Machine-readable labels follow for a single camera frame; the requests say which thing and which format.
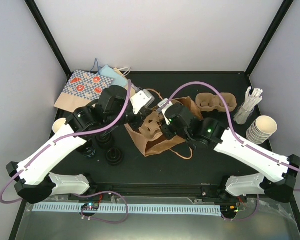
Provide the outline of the brown paper bag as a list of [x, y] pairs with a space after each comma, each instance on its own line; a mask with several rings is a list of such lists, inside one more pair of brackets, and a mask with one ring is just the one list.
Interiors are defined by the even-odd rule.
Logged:
[[[157, 107], [154, 106], [151, 108], [152, 112], [157, 110]], [[177, 151], [173, 150], [173, 147], [183, 144], [186, 141], [179, 137], [175, 136], [171, 140], [166, 139], [164, 135], [162, 135], [159, 139], [155, 141], [148, 141], [138, 130], [133, 130], [128, 124], [125, 124], [125, 129], [127, 130], [128, 134], [130, 135], [132, 141], [134, 142], [137, 149], [142, 153], [144, 157], [149, 157], [153, 155], [159, 155], [165, 151], [170, 150], [174, 154], [176, 154], [178, 157], [184, 159], [184, 160], [190, 160], [193, 157], [193, 150], [190, 149], [190, 155], [184, 156], [178, 153]]]

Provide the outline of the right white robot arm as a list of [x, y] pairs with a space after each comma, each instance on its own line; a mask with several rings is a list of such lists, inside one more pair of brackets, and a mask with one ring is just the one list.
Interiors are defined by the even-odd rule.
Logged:
[[161, 132], [168, 139], [180, 137], [192, 150], [209, 148], [230, 156], [257, 171], [246, 176], [225, 176], [217, 189], [224, 202], [243, 195], [265, 195], [288, 203], [293, 197], [300, 157], [279, 155], [266, 150], [224, 127], [213, 118], [200, 120], [181, 103], [161, 106]]

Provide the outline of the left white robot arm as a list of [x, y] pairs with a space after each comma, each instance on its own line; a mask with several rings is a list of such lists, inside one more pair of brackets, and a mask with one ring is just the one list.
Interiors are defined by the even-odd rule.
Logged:
[[40, 203], [53, 195], [82, 195], [93, 199], [98, 192], [88, 174], [52, 173], [64, 158], [78, 148], [93, 145], [93, 137], [105, 136], [118, 126], [140, 127], [151, 114], [154, 97], [147, 90], [131, 95], [131, 88], [112, 85], [100, 97], [69, 115], [54, 136], [32, 156], [10, 162], [7, 172], [15, 181], [17, 195], [30, 204]]

